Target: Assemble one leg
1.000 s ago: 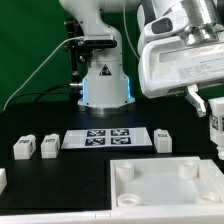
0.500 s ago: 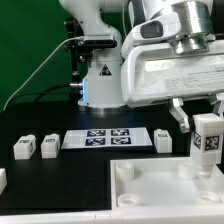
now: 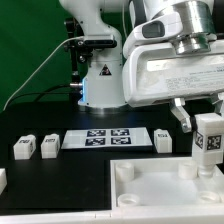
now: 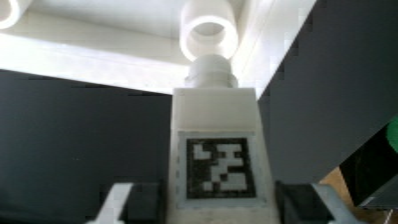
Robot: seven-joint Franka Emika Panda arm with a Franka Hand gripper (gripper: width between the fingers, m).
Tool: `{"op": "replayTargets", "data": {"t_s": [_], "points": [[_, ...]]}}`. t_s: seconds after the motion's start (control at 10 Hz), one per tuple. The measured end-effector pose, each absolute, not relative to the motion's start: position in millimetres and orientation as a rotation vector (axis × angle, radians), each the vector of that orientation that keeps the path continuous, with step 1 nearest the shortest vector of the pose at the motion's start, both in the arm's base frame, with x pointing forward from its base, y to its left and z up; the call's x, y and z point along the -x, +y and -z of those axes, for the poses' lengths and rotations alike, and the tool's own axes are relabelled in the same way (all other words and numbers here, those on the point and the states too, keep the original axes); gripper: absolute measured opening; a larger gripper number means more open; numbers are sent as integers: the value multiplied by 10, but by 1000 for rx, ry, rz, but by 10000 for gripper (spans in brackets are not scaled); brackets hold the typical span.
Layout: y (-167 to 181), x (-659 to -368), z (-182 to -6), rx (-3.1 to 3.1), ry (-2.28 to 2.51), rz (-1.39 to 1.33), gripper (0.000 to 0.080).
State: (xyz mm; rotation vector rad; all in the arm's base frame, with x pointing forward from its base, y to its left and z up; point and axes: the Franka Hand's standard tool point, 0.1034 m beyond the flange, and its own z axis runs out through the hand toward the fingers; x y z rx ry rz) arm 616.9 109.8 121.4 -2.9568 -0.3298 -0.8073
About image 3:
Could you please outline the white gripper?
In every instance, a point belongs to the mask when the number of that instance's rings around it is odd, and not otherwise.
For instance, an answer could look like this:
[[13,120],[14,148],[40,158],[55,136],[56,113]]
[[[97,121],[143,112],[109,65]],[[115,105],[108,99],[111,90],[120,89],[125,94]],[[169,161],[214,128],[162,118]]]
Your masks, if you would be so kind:
[[210,52],[188,55],[177,55],[170,43],[135,48],[123,67],[125,101],[141,107],[171,100],[170,110],[184,133],[192,131],[185,100],[213,94],[215,112],[224,115],[224,41],[210,47]]

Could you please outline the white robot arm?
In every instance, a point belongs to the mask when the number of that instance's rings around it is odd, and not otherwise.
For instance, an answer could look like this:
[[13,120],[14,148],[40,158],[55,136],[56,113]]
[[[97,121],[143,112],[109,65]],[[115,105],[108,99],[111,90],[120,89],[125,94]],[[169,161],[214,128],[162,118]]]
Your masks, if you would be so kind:
[[224,40],[215,30],[221,0],[59,0],[84,35],[74,46],[88,64],[81,108],[169,103],[189,132],[187,100],[209,98],[224,117]]

